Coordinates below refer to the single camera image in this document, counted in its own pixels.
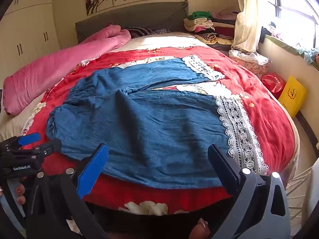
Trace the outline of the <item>right hand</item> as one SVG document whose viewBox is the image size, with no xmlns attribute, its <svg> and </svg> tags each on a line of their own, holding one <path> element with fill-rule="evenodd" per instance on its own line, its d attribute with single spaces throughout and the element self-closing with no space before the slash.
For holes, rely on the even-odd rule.
<svg viewBox="0 0 319 239">
<path fill-rule="evenodd" d="M 200 218 L 198 223 L 193 227 L 188 239 L 207 239 L 210 235 L 208 223 Z"/>
</svg>

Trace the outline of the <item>left hand painted nails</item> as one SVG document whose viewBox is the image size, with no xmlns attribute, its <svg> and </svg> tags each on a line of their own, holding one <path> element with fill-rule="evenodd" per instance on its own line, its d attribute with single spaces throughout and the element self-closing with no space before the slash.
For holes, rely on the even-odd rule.
<svg viewBox="0 0 319 239">
<path fill-rule="evenodd" d="M 24 197 L 24 193 L 25 193 L 25 187 L 22 183 L 19 183 L 16 187 L 15 187 L 15 194 L 17 196 L 16 202 L 19 205 L 23 205 L 25 204 L 25 197 Z"/>
</svg>

